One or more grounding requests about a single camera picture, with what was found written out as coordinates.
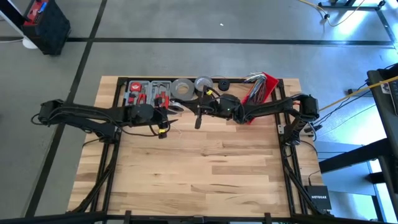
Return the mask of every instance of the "red tool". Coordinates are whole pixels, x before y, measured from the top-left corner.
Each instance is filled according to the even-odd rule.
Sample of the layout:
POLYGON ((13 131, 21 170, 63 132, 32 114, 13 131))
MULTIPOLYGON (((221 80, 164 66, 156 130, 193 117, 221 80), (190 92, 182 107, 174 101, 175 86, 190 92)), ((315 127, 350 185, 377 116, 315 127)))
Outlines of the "red tool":
POLYGON ((140 92, 141 88, 142 88, 141 83, 132 83, 130 85, 130 91, 138 91, 138 92, 140 92))
POLYGON ((156 94, 156 98, 162 99, 162 104, 160 104, 160 106, 164 106, 166 109, 169 108, 170 97, 166 95, 165 91, 160 92, 160 94, 156 94))
POLYGON ((142 89, 143 89, 143 91, 142 91, 143 93, 140 93, 138 95, 138 100, 137 100, 136 105, 147 103, 147 95, 145 94, 145 88, 142 88, 142 89))
POLYGON ((134 99, 137 97, 137 95, 135 95, 135 94, 133 94, 133 93, 130 93, 129 94, 129 99, 127 100, 127 102, 129 103, 129 104, 134 104, 134 99))

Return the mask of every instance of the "black bracket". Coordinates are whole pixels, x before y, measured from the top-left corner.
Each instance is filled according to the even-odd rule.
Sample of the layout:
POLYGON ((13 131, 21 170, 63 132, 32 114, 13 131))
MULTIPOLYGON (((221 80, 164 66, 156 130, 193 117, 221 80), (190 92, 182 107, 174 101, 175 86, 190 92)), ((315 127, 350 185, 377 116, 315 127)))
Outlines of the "black bracket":
POLYGON ((285 84, 284 84, 284 80, 283 79, 278 79, 278 85, 277 85, 277 87, 278 88, 284 88, 285 87, 285 84))
POLYGON ((130 224, 130 216, 131 216, 131 211, 130 210, 126 210, 126 212, 124 213, 123 224, 130 224))
POLYGON ((264 213, 265 219, 262 224, 272 224, 271 213, 264 213))
POLYGON ((193 222, 197 223, 197 224, 204 223, 205 222, 205 217, 200 216, 200 215, 194 215, 193 216, 193 222))

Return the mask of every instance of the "netgear logo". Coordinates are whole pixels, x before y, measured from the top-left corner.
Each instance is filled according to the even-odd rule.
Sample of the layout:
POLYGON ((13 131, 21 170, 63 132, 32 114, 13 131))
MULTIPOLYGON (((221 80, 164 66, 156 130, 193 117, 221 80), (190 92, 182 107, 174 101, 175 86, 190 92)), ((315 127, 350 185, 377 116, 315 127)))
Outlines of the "netgear logo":
POLYGON ((327 199, 326 196, 324 196, 324 195, 312 195, 311 198, 312 199, 327 199))

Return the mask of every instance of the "black floor stripe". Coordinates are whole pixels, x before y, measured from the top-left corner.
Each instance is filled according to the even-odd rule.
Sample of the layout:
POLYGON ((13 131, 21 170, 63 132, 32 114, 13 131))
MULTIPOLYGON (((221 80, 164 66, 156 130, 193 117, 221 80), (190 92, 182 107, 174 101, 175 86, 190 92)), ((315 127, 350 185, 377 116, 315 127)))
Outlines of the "black floor stripe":
POLYGON ((396 44, 397 43, 397 39, 396 39, 396 37, 395 37, 390 25, 388 24, 387 19, 384 17, 383 12, 381 10, 377 10, 376 12, 377 12, 377 15, 380 18, 381 23, 384 26, 384 29, 386 30, 388 36, 390 37, 390 40, 393 41, 393 43, 396 44))
POLYGON ((101 43, 189 43, 189 44, 286 44, 286 45, 376 45, 391 46, 391 41, 375 40, 263 40, 204 38, 94 38, 101 43))
POLYGON ((88 59, 88 56, 91 51, 91 47, 93 46, 93 39, 95 38, 95 35, 98 31, 98 27, 100 26, 101 19, 104 14, 104 10, 105 10, 107 2, 108 2, 108 0, 102 0, 101 5, 99 7, 98 14, 97 14, 97 17, 96 17, 94 25, 93 25, 93 29, 91 30, 90 37, 88 39, 85 51, 83 53, 83 56, 81 57, 79 67, 78 67, 78 70, 75 75, 75 79, 73 80, 72 86, 70 88, 67 102, 72 102, 75 99, 76 92, 77 92, 77 89, 80 84, 81 76, 83 75, 84 69, 86 67, 87 59, 88 59))
POLYGON ((34 217, 37 206, 39 205, 40 198, 45 187, 47 178, 49 177, 52 163, 54 161, 55 155, 57 153, 58 146, 62 137, 63 130, 65 129, 65 124, 59 124, 55 129, 55 134, 50 145, 49 152, 44 161, 42 172, 40 173, 39 179, 37 180, 35 190, 33 191, 32 198, 28 204, 25 217, 34 217))
MULTIPOLYGON (((83 75, 83 72, 84 72, 84 69, 86 67, 86 63, 88 60, 88 56, 90 55, 91 47, 93 46, 93 38, 95 37, 98 27, 100 26, 100 22, 101 22, 103 14, 104 14, 106 3, 107 3, 107 0, 102 0, 101 5, 98 9, 97 17, 95 19, 93 28, 90 33, 90 38, 88 39, 85 50, 83 52, 83 55, 81 56, 81 60, 80 60, 78 69, 76 71, 75 78, 73 79, 73 83, 70 88, 66 102, 73 102, 73 100, 75 99, 77 88, 78 88, 80 80, 81 80, 81 76, 83 75)), ((50 174, 51 166, 52 166, 53 160, 55 158, 55 155, 57 153, 57 149, 60 144, 64 129, 65 129, 65 125, 60 124, 60 125, 58 125, 58 127, 55 130, 55 134, 52 138, 49 152, 45 158, 43 169, 42 169, 39 179, 36 183, 35 190, 32 194, 32 198, 30 199, 29 205, 27 207, 25 217, 33 217, 36 213, 36 209, 40 202, 40 198, 43 194, 43 190, 44 190, 47 178, 50 174)))

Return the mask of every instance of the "black box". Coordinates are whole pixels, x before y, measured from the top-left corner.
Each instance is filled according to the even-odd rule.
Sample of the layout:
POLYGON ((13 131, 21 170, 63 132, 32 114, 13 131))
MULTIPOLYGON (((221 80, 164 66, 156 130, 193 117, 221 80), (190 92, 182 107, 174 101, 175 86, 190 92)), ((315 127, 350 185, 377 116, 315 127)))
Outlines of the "black box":
POLYGON ((70 22, 55 0, 31 0, 22 26, 27 36, 47 55, 59 55, 70 33, 70 22))
POLYGON ((331 210, 329 191, 327 186, 305 186, 311 201, 320 210, 331 210))

